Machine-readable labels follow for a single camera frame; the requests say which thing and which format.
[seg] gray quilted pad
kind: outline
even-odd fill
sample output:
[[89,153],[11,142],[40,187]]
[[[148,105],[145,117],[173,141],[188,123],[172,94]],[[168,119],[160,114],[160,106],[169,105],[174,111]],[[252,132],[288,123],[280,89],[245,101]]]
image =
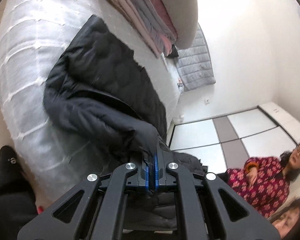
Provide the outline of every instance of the gray quilted pad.
[[192,47],[178,50],[177,69],[184,85],[184,91],[215,84],[211,57],[200,25]]

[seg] white cabinet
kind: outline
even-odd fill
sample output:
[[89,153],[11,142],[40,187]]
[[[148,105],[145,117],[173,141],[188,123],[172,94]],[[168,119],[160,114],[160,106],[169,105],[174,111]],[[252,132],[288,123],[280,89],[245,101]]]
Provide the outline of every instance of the white cabinet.
[[300,122],[297,119],[273,102],[259,107],[275,119],[297,143],[300,142]]
[[299,143],[300,142],[300,122],[293,120],[291,122],[282,125],[283,128],[292,136],[292,138]]
[[273,102],[260,105],[260,107],[265,112],[267,112],[273,119],[275,119],[280,125],[295,120],[295,118],[291,114],[289,114],[283,108],[279,107],[277,104]]

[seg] bracelet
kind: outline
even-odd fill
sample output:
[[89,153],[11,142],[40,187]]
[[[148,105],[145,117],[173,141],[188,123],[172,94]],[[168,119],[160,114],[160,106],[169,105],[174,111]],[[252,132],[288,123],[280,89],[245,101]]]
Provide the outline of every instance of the bracelet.
[[254,163],[254,162],[250,162],[245,166],[245,171],[246,173],[250,172],[250,168],[252,167],[256,167],[256,169],[258,169],[258,163]]

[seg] red object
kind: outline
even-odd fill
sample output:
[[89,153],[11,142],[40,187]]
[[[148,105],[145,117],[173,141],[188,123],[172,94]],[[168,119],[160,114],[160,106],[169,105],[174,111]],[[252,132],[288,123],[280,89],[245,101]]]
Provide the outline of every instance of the red object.
[[[257,179],[248,188],[245,167],[257,163]],[[243,169],[228,169],[228,185],[252,205],[264,217],[270,217],[286,201],[289,194],[289,182],[279,174],[283,167],[276,157],[249,158]]]
[[44,208],[42,206],[37,208],[38,215],[40,215],[43,211],[44,211]]

